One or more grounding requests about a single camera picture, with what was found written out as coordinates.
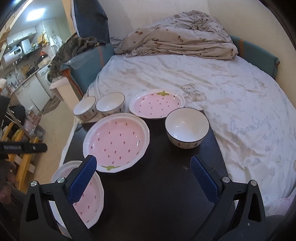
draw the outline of ceiling light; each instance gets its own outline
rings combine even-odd
[[[44,11],[45,11],[44,8],[39,8],[39,9],[31,11],[27,16],[27,21],[33,21],[33,20],[41,18],[42,15],[44,14]]]

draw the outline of beige quilt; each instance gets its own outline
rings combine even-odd
[[[183,12],[131,32],[115,54],[127,57],[186,54],[202,58],[232,59],[238,52],[219,22],[199,12]]]

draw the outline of bowl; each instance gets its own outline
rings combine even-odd
[[[209,121],[193,108],[173,110],[165,120],[165,129],[170,141],[182,149],[200,145],[209,131]]]
[[[67,177],[69,173],[78,167],[81,161],[69,161],[62,165],[52,176],[51,182],[55,182],[59,177]],[[56,221],[66,228],[55,202],[49,201],[52,213]],[[79,202],[73,204],[79,217],[87,228],[97,223],[104,207],[104,189],[99,175],[95,172],[87,185]]]
[[[168,114],[185,105],[185,99],[177,92],[154,89],[142,92],[134,96],[130,103],[130,111],[145,119],[162,119]]]
[[[99,172],[120,172],[141,159],[149,141],[148,126],[141,118],[114,114],[102,118],[87,132],[83,155],[96,157]]]
[[[86,97],[74,107],[73,114],[83,121],[88,121],[98,113],[95,103],[95,97]]]
[[[96,104],[96,109],[104,116],[124,112],[126,97],[119,92],[110,93],[102,97]]]

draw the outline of oval pink plate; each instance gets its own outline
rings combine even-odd
[[[145,154],[149,129],[139,117],[119,113],[107,116],[88,131],[83,155],[97,159],[99,172],[119,172],[132,167]]]
[[[145,91],[132,98],[130,111],[146,119],[161,119],[177,108],[183,108],[185,99],[179,93],[163,89]]]
[[[69,161],[65,163],[53,174],[51,182],[55,182],[59,177],[67,177],[81,162],[82,161]],[[55,202],[49,201],[49,204],[54,218],[62,227],[66,228]],[[73,207],[87,228],[92,227],[99,220],[104,207],[104,189],[100,177],[96,172],[87,185],[80,201],[74,203]]]

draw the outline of black table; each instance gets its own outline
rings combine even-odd
[[[104,209],[90,229],[98,240],[188,241],[213,208],[190,170],[190,158],[200,154],[220,176],[228,176],[211,128],[200,146],[184,150],[169,141],[164,119],[145,122],[150,129],[145,155],[124,171],[98,172]],[[78,125],[65,162],[84,159],[83,140],[93,125]],[[233,213],[234,205],[224,228]]]

